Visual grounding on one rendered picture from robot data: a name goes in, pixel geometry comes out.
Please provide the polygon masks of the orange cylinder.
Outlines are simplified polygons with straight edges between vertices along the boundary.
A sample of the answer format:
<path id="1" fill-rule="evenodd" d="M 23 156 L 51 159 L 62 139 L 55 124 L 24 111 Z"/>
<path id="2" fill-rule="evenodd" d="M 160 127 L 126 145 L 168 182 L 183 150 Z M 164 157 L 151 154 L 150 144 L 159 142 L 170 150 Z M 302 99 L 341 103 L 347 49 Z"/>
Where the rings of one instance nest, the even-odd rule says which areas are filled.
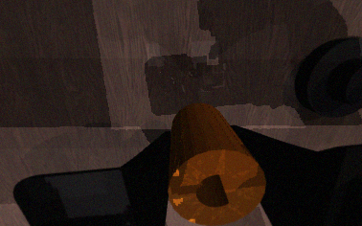
<path id="1" fill-rule="evenodd" d="M 193 103 L 174 117 L 170 137 L 169 201 L 189 222 L 236 222 L 260 204 L 266 180 L 260 164 L 222 114 Z"/>

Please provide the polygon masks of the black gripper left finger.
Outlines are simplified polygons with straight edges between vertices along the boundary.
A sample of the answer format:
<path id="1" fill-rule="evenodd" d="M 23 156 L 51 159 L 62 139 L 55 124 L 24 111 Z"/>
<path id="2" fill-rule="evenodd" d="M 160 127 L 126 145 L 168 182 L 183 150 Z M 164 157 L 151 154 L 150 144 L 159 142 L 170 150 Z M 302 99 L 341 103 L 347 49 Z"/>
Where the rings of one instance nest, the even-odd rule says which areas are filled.
<path id="1" fill-rule="evenodd" d="M 13 197 L 31 226 L 116 216 L 123 226 L 165 226 L 168 208 L 170 131 L 119 168 L 28 177 Z"/>

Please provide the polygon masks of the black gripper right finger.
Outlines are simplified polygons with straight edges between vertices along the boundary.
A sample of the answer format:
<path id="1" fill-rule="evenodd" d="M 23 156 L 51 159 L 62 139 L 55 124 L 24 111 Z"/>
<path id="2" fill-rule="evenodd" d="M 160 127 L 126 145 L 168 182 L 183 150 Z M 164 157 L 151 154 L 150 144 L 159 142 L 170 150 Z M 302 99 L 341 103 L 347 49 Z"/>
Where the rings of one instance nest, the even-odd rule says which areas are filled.
<path id="1" fill-rule="evenodd" d="M 362 145 L 315 151 L 231 128 L 264 171 L 260 204 L 272 226 L 334 226 L 350 181 L 362 176 Z"/>

